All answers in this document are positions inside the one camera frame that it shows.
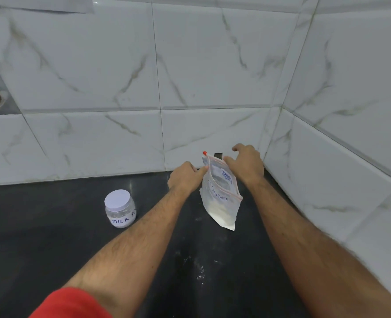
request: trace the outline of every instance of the tile wall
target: tile wall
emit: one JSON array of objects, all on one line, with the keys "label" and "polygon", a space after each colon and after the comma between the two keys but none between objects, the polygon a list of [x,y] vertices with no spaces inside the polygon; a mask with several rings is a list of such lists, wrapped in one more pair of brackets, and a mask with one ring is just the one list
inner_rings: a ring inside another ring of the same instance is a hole
[{"label": "tile wall", "polygon": [[0,184],[198,167],[252,144],[391,291],[391,0],[93,7],[0,8]]},{"label": "tile wall", "polygon": [[266,168],[391,291],[391,0],[319,0],[274,101]]},{"label": "tile wall", "polygon": [[317,1],[0,8],[0,184],[199,167],[237,142],[264,156]]}]

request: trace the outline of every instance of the hand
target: hand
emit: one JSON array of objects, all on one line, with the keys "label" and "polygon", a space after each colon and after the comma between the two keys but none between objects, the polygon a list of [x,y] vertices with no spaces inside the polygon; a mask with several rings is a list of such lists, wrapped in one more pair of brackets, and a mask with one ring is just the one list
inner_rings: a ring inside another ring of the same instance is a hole
[{"label": "hand", "polygon": [[208,169],[208,166],[203,166],[197,171],[190,162],[185,162],[172,172],[167,186],[170,190],[182,189],[185,194],[190,195],[203,181],[203,176]]},{"label": "hand", "polygon": [[263,177],[263,162],[260,153],[252,145],[236,144],[232,150],[238,151],[237,159],[225,156],[224,161],[246,186],[251,181],[257,181]]}]

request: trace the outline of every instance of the wrist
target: wrist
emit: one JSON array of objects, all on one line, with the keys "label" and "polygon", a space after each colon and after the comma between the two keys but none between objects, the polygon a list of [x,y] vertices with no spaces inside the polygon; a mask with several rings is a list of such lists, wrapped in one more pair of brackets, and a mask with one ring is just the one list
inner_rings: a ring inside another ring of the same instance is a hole
[{"label": "wrist", "polygon": [[191,194],[191,190],[189,190],[187,187],[185,187],[185,185],[182,184],[171,187],[169,189],[169,192],[174,192],[175,194],[183,197],[184,199],[187,199]]},{"label": "wrist", "polygon": [[253,188],[259,186],[263,181],[265,181],[263,176],[256,174],[248,177],[246,180],[243,181],[243,183],[248,188],[248,190],[252,190]]}]

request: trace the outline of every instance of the white powder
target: white powder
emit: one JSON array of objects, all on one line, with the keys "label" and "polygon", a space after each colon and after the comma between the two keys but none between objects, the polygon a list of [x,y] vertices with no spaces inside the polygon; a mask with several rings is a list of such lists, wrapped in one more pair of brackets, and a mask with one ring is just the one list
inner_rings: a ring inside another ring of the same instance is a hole
[{"label": "white powder", "polygon": [[222,227],[235,231],[235,218],[229,214],[226,206],[218,200],[209,199],[204,203],[207,213]]}]

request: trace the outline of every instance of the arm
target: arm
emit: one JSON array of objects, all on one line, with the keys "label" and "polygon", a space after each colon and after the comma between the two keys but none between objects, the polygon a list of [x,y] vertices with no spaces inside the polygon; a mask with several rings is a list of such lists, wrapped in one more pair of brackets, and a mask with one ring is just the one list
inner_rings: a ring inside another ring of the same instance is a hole
[{"label": "arm", "polygon": [[182,205],[206,171],[197,171],[190,162],[174,170],[166,196],[98,251],[65,287],[88,292],[114,317],[132,317],[151,285]]},{"label": "arm", "polygon": [[237,144],[225,157],[250,190],[277,254],[314,317],[391,317],[391,294],[350,253],[289,205],[263,178],[253,146]]}]

